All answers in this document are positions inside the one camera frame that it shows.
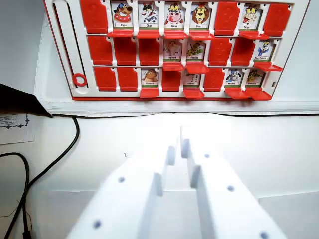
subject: cartoon cow card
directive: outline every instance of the cartoon cow card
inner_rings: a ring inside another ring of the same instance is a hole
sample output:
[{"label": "cartoon cow card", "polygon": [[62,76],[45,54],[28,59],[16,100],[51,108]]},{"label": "cartoon cow card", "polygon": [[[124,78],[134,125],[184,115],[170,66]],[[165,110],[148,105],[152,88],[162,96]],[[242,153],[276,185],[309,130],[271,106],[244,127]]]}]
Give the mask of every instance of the cartoon cow card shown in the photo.
[{"label": "cartoon cow card", "polygon": [[165,2],[165,30],[183,30],[185,10],[180,2]]},{"label": "cartoon cow card", "polygon": [[254,61],[271,61],[275,50],[275,44],[273,40],[261,40],[257,46],[257,52],[255,52]]},{"label": "cartoon cow card", "polygon": [[190,13],[190,30],[208,30],[211,9],[207,3],[194,2]]},{"label": "cartoon cow card", "polygon": [[163,61],[181,61],[182,43],[179,40],[164,40]]},{"label": "cartoon cow card", "polygon": [[260,69],[250,69],[245,87],[261,87],[266,72]]},{"label": "cartoon cow card", "polygon": [[206,44],[189,38],[187,43],[186,61],[203,61]]},{"label": "cartoon cow card", "polygon": [[158,87],[159,74],[154,68],[141,69],[142,87]]},{"label": "cartoon cow card", "polygon": [[240,87],[244,73],[242,69],[229,69],[225,82],[225,87]]},{"label": "cartoon cow card", "polygon": [[133,28],[133,8],[126,1],[112,1],[111,8],[115,29]]},{"label": "cartoon cow card", "polygon": [[159,9],[153,1],[139,1],[139,27],[143,30],[157,30],[159,28]]},{"label": "cartoon cow card", "polygon": [[247,3],[240,19],[240,31],[256,31],[260,22],[262,10],[259,4]]}]

